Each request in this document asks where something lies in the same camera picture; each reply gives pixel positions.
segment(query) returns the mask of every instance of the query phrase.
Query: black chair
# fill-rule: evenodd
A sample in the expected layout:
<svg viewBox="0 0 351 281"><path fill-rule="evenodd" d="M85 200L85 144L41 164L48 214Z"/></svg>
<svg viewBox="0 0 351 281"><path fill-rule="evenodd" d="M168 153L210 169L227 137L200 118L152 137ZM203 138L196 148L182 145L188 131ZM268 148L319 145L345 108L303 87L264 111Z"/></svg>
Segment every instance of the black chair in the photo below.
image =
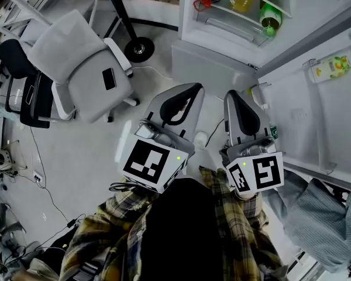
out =
<svg viewBox="0 0 351 281"><path fill-rule="evenodd" d="M27 126L49 128L50 122L47 119L51 116L53 103L52 80L33 67L15 39L6 40L0 45L0 59L11 75L5 110L19 114L21 123ZM20 111L16 111L9 106L9 98L13 80L22 78L26 78L26 82Z"/></svg>

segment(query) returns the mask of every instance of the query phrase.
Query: phone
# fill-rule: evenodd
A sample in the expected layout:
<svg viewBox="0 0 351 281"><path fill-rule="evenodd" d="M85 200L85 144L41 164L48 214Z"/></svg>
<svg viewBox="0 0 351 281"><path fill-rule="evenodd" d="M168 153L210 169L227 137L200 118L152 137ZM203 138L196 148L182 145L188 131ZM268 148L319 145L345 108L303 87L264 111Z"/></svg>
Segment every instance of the phone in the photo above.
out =
<svg viewBox="0 0 351 281"><path fill-rule="evenodd" d="M115 74L112 68L108 68L103 71L103 79L104 79L105 89L107 91L116 87Z"/></svg>

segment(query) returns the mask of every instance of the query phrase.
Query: white floor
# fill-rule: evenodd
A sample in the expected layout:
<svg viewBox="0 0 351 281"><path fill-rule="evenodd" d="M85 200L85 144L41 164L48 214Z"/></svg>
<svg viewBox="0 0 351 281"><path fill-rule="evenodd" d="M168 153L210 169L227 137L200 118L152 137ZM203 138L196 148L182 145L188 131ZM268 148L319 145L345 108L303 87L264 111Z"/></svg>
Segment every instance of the white floor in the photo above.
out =
<svg viewBox="0 0 351 281"><path fill-rule="evenodd" d="M153 66L162 75L171 77L171 43L178 38L178 33L145 25L135 25L135 28L139 36L153 39L156 49L148 61L133 66ZM121 46L128 42L125 29L119 29L115 38ZM178 84L150 68L136 69L131 82L141 104L137 107L119 105L111 124L102 121L85 124L77 117L68 124L52 123L49 129L33 129L44 164L47 188L68 220L83 213L93 214L97 205L112 196L108 191L109 185L122 178L116 171L115 156L123 127L130 124L131 131L134 131L152 98ZM204 131L209 136L222 118L223 102L206 96L197 131ZM44 174L29 127L22 129L20 124L9 122L5 127L5 141L17 139L28 166L20 174L30 179L33 178L33 170ZM221 163L218 150L225 141L226 133L223 124L220 124L208 146L217 165ZM19 149L13 153L20 163ZM52 205L47 191L22 177L17 177L15 184L8 179L5 183L8 191L3 192L1 197L12 206L12 211L27 230L25 244L43 242L65 227L66 221ZM291 263L291 255L297 249L284 238L282 226L273 213L268 215L271 219L268 232L284 262ZM23 238L22 235L18 237L19 241Z"/></svg>

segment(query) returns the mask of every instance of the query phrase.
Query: chair armrest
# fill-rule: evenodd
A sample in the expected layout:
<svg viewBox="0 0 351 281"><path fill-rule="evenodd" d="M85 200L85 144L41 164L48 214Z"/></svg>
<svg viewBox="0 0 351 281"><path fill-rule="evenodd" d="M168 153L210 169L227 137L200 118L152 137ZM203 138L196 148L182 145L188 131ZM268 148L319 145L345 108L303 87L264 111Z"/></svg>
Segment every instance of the chair armrest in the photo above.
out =
<svg viewBox="0 0 351 281"><path fill-rule="evenodd" d="M31 98L31 105L30 105L30 116L33 119L38 119L38 116L35 115L35 108L36 108L37 94L39 92L39 81L40 81L40 77L41 76L42 76L42 73L40 71L38 71L37 74L36 74L36 79L35 79L35 83L34 83L33 97Z"/></svg>
<svg viewBox="0 0 351 281"><path fill-rule="evenodd" d="M61 119L70 119L75 111L74 103L70 97L68 84L52 84L53 99L58 115Z"/></svg>
<svg viewBox="0 0 351 281"><path fill-rule="evenodd" d="M107 37L103 41L110 48L110 50L112 51L113 55L117 58L118 63L123 68L123 70L126 71L126 70L130 69L131 68L131 64L130 64L129 60L126 58L126 56L121 51L121 49L117 46L115 41L112 40L110 37Z"/></svg>
<svg viewBox="0 0 351 281"><path fill-rule="evenodd" d="M10 105L9 105L9 99L11 98L13 79L14 79L13 76L11 76L11 78L9 79L8 91L6 92L5 110L8 112L14 112L15 114L20 114L20 111L12 110Z"/></svg>

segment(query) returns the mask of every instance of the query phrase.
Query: open refrigerator door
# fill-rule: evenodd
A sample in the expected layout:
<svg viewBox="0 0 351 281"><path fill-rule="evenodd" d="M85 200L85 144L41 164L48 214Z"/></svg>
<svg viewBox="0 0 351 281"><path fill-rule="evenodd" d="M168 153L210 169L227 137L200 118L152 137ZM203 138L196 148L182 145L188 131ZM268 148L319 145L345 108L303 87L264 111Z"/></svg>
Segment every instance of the open refrigerator door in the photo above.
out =
<svg viewBox="0 0 351 281"><path fill-rule="evenodd" d="M351 28L260 78L253 94L285 166L351 189Z"/></svg>

